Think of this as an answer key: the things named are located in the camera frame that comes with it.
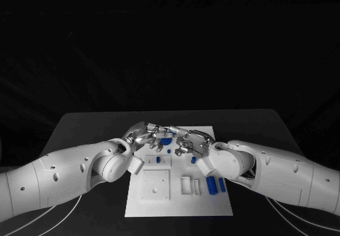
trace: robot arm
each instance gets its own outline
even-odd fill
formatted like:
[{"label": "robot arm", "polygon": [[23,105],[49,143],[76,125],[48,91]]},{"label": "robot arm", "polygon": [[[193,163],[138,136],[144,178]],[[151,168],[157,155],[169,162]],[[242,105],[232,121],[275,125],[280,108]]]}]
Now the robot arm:
[{"label": "robot arm", "polygon": [[144,162],[133,153],[157,140],[157,132],[166,131],[161,126],[140,122],[121,139],[58,150],[1,173],[0,222],[68,202],[99,183],[114,182],[127,170],[137,175]]},{"label": "robot arm", "polygon": [[340,172],[293,152],[242,141],[216,142],[197,130],[179,132],[176,154],[193,153],[200,171],[215,170],[236,184],[277,201],[340,216]]}]

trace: white platform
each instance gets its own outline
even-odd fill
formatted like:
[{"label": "white platform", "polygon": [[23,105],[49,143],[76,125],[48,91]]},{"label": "white platform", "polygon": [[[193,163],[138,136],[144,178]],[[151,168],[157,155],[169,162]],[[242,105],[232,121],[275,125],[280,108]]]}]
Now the white platform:
[{"label": "white platform", "polygon": [[[212,126],[179,126],[184,129],[196,129],[215,138]],[[170,145],[166,145],[160,152],[146,145],[134,155],[150,165],[144,165],[140,174],[131,175],[125,217],[153,217],[153,216],[232,216],[232,206],[229,201],[228,189],[222,193],[218,178],[222,177],[216,171],[210,174],[215,177],[218,194],[210,195],[208,191],[206,177],[203,176],[196,164],[189,163],[192,154],[176,156],[176,138]],[[156,168],[154,158],[160,157],[160,166]],[[190,177],[192,196],[182,195],[180,177]],[[199,180],[199,196],[195,195],[193,180]]]}]

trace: robotic hand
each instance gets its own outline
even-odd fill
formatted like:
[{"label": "robotic hand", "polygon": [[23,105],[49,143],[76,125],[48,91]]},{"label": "robotic hand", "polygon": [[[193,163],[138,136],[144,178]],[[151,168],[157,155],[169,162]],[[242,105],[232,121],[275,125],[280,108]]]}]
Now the robotic hand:
[{"label": "robotic hand", "polygon": [[58,150],[1,173],[0,222],[68,202],[99,183],[114,182],[127,170],[137,175],[144,162],[133,154],[146,144],[161,149],[156,135],[173,137],[167,131],[161,126],[140,122],[121,139]]},{"label": "robotic hand", "polygon": [[301,207],[340,216],[340,172],[293,152],[242,141],[216,142],[209,134],[170,126],[180,134],[176,155],[193,153],[205,176],[215,170],[236,184]]}]

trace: dark gray table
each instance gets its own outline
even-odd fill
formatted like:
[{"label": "dark gray table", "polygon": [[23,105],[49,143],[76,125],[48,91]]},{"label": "dark gray table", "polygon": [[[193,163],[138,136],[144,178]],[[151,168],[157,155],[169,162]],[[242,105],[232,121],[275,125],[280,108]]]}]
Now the dark gray table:
[{"label": "dark gray table", "polygon": [[[78,145],[120,138],[140,121],[161,126],[212,125],[218,141],[242,140],[280,148],[303,155],[285,124],[271,109],[68,113],[58,124],[42,155]],[[226,181],[233,216],[219,217],[143,217],[124,218],[128,197],[130,172],[114,183],[102,183],[82,196],[72,214],[46,236],[180,236],[180,235],[301,235],[271,207],[265,197]],[[38,236],[68,215],[78,198],[56,208],[13,236]],[[339,218],[304,207],[290,208],[305,217],[317,217],[320,224],[339,224]],[[27,212],[7,221],[0,235],[17,229],[46,209]],[[339,235],[297,221],[281,210],[301,230],[310,235]]]}]

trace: white cable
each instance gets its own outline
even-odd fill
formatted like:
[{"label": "white cable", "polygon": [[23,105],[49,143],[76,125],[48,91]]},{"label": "white cable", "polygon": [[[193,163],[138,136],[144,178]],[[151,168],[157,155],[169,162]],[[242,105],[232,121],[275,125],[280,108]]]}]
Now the white cable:
[{"label": "white cable", "polygon": [[297,217],[301,221],[304,221],[304,222],[307,222],[308,224],[311,224],[311,225],[314,225],[314,226],[317,226],[317,227],[321,227],[321,228],[324,228],[324,229],[327,229],[327,230],[333,230],[333,231],[340,232],[340,230],[337,230],[337,229],[329,228],[329,227],[326,227],[326,226],[323,226],[323,225],[318,225],[318,224],[316,224],[316,223],[307,221],[307,220],[303,219],[300,216],[297,216],[274,199],[272,199],[272,201],[274,201],[274,202],[280,205],[280,207],[281,207],[294,217]]},{"label": "white cable", "polygon": [[[271,206],[274,207],[275,211],[280,213],[280,211],[278,211],[278,209],[277,209],[277,207],[274,206],[272,203],[271,203]],[[294,226],[294,224],[288,221],[288,219],[287,219],[284,216],[282,216],[282,218],[285,219],[285,221],[288,222],[288,224],[300,231],[300,233],[301,233],[303,235],[308,236],[308,235]]]},{"label": "white cable", "polygon": [[[62,221],[53,226],[53,228],[63,222],[63,220],[68,218],[69,214],[65,216],[65,218],[62,219]],[[43,234],[40,234],[39,236],[45,235],[53,228],[50,228],[50,229],[49,229]]]},{"label": "white cable", "polygon": [[42,216],[45,216],[49,211],[55,208],[56,206],[53,206],[33,221],[30,221],[25,226],[22,226],[19,229],[16,229],[14,231],[12,231],[10,233],[7,233],[4,236],[9,236],[10,234],[13,234],[14,232],[17,232],[20,229],[23,229],[27,225],[30,225]]}]

